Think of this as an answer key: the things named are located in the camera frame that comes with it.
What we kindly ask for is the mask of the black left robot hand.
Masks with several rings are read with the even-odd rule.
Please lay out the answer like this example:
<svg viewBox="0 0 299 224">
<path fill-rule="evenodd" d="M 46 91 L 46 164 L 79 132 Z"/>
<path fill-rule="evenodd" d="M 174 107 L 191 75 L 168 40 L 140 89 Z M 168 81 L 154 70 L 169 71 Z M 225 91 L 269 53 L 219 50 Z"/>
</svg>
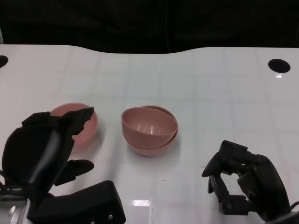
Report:
<svg viewBox="0 0 299 224">
<path fill-rule="evenodd" d="M 23 193 L 47 194 L 53 185 L 72 182 L 92 170 L 92 162 L 69 160 L 69 156 L 75 143 L 73 136 L 84 130 L 93 114 L 94 108 L 88 107 L 62 116 L 38 112 L 25 119 L 5 143 L 1 193 L 16 187 Z"/>
</svg>

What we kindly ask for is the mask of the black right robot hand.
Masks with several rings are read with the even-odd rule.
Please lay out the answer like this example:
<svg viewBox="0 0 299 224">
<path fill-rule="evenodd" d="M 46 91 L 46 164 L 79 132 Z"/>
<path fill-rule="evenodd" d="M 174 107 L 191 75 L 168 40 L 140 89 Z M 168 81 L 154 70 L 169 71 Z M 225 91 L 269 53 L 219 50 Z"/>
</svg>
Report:
<svg viewBox="0 0 299 224">
<path fill-rule="evenodd" d="M 230 194 L 221 174 L 237 174 L 243 195 Z M 208 193 L 216 194 L 219 211 L 224 215 L 255 212 L 268 222 L 291 212 L 285 186 L 273 163 L 245 146 L 224 140 L 202 177 L 208 178 Z"/>
</svg>

